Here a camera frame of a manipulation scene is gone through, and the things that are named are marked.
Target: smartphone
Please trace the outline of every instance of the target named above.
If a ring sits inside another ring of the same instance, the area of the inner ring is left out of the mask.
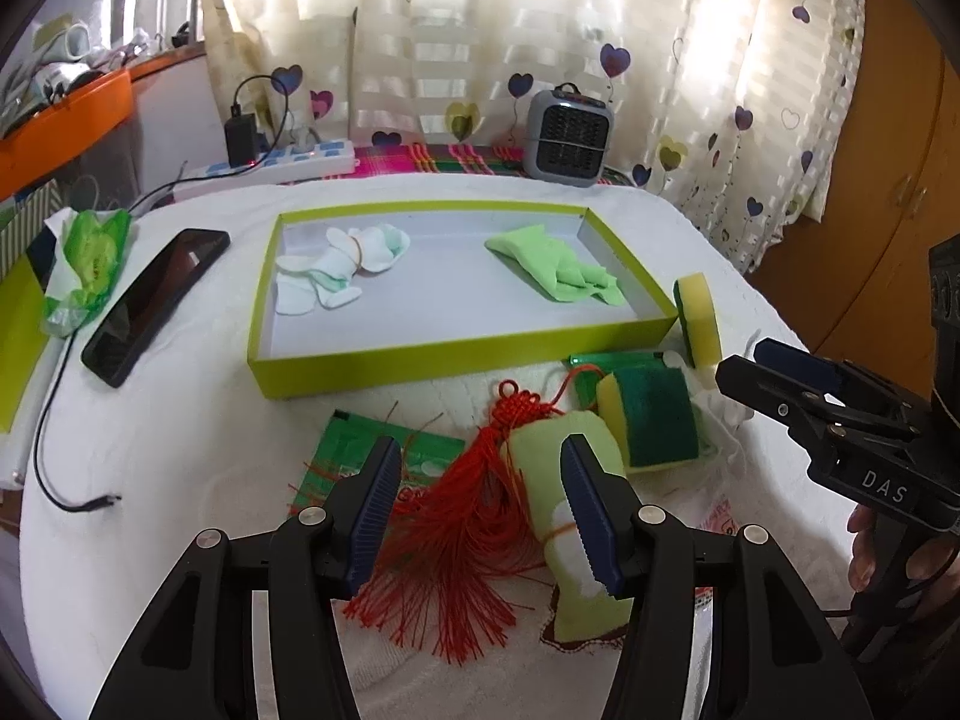
[[[109,386],[123,384],[176,305],[229,245],[221,230],[178,233],[110,309],[83,348],[83,364]]]

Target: white tablecloth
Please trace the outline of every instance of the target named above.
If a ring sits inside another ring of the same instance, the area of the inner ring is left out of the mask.
[[[80,333],[66,367],[43,448],[49,483],[71,501],[102,493],[120,493],[123,501],[94,514],[63,514],[32,478],[25,490],[21,572],[27,628],[46,697],[64,720],[88,717],[133,625],[196,533],[219,527],[235,538],[282,522],[293,497],[290,485],[299,485],[304,461],[334,408],[382,418],[399,400],[392,420],[419,427],[443,412],[431,430],[469,439],[486,419],[491,387],[504,374],[544,394],[556,390],[560,366],[535,365],[285,402],[262,397],[246,347],[275,216],[389,199],[587,204],[667,293],[680,276],[707,274],[725,353],[742,353],[755,330],[800,345],[688,221],[645,191],[584,191],[490,176],[391,175],[227,191],[150,213],[138,223],[116,295],[182,228],[227,230],[232,246],[184,298],[121,389],[109,389],[80,364],[92,327]],[[851,504],[806,480],[805,453],[772,420],[757,416],[738,435],[747,450],[744,463],[651,476],[642,483],[644,497],[695,525],[725,493],[740,523],[760,522],[771,531],[821,605],[843,605],[850,595],[844,523]],[[534,610],[520,613],[506,649],[491,649],[464,668],[428,653],[395,650],[376,632],[341,625],[363,717],[599,717],[617,653],[570,656],[540,644],[549,590],[518,592]]]

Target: space heater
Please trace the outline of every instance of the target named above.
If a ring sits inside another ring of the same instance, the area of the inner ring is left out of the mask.
[[[523,168],[532,178],[588,187],[603,172],[612,131],[613,113],[603,100],[572,83],[544,89],[527,114]]]

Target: red tassel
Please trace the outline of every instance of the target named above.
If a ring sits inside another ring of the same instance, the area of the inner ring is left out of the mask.
[[[514,607],[489,584],[544,564],[527,518],[523,479],[500,457],[510,430],[561,415],[560,396],[584,370],[573,368],[548,403],[514,381],[500,383],[490,424],[426,490],[397,496],[371,581],[344,609],[364,627],[389,627],[397,646],[421,649],[436,605],[435,655],[463,664],[483,641],[503,646]]]

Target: plastic bag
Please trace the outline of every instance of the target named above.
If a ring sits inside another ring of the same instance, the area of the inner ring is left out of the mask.
[[[102,311],[123,264],[130,232],[127,211],[98,214],[64,209],[47,225],[56,236],[56,261],[43,300],[44,333],[66,338]]]

